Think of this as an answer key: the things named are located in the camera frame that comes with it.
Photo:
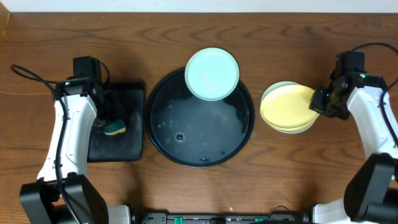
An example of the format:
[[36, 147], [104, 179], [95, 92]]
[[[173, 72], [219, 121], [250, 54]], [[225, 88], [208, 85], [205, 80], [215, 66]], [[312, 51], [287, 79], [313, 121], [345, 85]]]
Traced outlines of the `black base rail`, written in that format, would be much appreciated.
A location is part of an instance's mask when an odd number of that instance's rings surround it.
[[147, 213], [142, 224], [266, 224], [266, 223], [312, 223], [309, 214], [276, 211], [270, 214], [189, 214], [189, 213]]

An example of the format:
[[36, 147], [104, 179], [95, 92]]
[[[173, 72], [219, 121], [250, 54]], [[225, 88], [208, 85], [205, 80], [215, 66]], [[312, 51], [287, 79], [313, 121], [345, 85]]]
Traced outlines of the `light blue plate top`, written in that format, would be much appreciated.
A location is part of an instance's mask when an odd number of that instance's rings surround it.
[[217, 101], [226, 98], [239, 81], [239, 66], [227, 51], [210, 47], [199, 50], [185, 67], [185, 83], [198, 98]]

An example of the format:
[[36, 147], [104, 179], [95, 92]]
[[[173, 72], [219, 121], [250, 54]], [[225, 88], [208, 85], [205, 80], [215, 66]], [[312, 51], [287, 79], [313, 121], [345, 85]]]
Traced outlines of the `rectangular black tray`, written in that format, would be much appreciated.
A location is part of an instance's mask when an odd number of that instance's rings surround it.
[[145, 91], [141, 83], [112, 83], [104, 89], [107, 122], [121, 120], [122, 133], [107, 135], [107, 124], [91, 129], [88, 162], [136, 161], [142, 157]]

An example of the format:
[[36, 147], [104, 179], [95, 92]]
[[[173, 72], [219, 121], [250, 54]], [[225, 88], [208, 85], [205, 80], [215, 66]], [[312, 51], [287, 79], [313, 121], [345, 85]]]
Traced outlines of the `round black tray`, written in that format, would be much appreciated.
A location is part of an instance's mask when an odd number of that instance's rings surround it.
[[172, 162], [210, 167], [233, 158], [246, 145], [255, 112], [243, 82], [218, 101], [196, 97], [185, 83], [185, 69], [163, 77], [147, 100], [146, 130], [158, 151]]

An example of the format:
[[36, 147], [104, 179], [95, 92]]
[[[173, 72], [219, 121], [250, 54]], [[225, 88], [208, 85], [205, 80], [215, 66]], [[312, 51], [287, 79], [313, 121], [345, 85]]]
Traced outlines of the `green yellow sponge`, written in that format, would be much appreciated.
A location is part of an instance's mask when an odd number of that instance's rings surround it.
[[123, 120], [117, 119], [110, 122], [104, 129], [104, 134], [107, 136], [113, 136], [126, 131], [126, 124]]

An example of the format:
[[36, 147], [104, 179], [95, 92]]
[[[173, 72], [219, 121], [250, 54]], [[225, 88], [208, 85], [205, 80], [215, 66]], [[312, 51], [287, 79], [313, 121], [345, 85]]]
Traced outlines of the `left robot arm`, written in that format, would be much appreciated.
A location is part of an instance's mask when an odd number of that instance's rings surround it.
[[20, 191], [31, 223], [130, 223], [130, 208], [108, 206], [87, 178], [90, 133], [97, 116], [93, 97], [102, 86], [89, 78], [56, 85], [55, 125], [37, 180]]

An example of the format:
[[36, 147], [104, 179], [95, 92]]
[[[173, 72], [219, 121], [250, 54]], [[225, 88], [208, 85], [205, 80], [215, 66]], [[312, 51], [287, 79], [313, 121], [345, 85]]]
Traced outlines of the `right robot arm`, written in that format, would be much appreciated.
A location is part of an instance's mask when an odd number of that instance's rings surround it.
[[313, 207], [314, 223], [397, 223], [397, 121], [382, 77], [350, 72], [332, 75], [313, 94], [310, 109], [357, 125], [366, 161], [342, 199]]

